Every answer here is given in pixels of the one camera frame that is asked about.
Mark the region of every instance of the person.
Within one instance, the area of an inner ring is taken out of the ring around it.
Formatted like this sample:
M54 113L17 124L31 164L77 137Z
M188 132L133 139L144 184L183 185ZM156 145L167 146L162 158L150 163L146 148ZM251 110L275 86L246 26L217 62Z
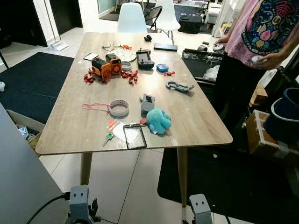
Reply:
M298 0L246 0L236 23L215 44L226 44L212 105L232 130L266 70L277 68L299 44ZM254 65L253 56L263 56Z

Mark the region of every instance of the blue small device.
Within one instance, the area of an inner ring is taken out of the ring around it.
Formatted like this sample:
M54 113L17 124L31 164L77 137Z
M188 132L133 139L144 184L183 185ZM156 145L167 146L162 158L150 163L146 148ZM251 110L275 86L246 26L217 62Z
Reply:
M159 72L167 72L169 67L166 64L157 64L157 69Z

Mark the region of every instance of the black rug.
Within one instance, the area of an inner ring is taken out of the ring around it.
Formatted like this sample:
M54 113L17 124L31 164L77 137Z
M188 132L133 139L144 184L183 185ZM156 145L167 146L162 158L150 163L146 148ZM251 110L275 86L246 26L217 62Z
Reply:
M299 223L299 200L284 170L248 154L218 147L190 148L188 197L200 193L215 213L253 223ZM175 149L164 150L158 194L181 202Z
M144 4L145 11L155 7L155 3L149 3L149 5L146 7L146 3ZM182 13L185 14L196 14L200 11L199 7L191 7L191 6L180 6L180 5L174 5L174 10L176 14L177 21L179 20L179 17L181 16ZM101 17L101 20L110 20L110 21L118 21L118 17L120 15L121 11L121 5L117 6L116 11L112 11L111 13ZM152 21L147 21L146 25L151 25ZM209 29L206 28L206 24L202 24L200 27L199 33L203 34L211 34L212 33L213 26L210 26Z
M0 73L5 109L46 123L70 70L73 58L38 52Z

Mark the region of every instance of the blue container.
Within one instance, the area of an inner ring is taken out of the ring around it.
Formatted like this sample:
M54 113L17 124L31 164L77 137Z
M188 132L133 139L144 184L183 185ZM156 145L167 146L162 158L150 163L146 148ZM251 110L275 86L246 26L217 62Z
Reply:
M299 120L299 89L288 88L282 99L276 104L275 113L281 117Z
M271 113L264 122L263 127L266 132L275 140L287 144L299 142L299 119L288 119L277 114L277 104L282 100L278 99L272 104Z

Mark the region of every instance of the plastic bag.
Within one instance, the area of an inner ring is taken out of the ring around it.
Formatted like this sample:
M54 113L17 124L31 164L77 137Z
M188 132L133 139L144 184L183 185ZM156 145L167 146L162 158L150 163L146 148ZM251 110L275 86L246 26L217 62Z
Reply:
M219 70L219 65L216 65L213 68L209 68L206 73L204 74L203 78L208 79L208 80L213 80L216 81L216 77L218 74L218 70Z

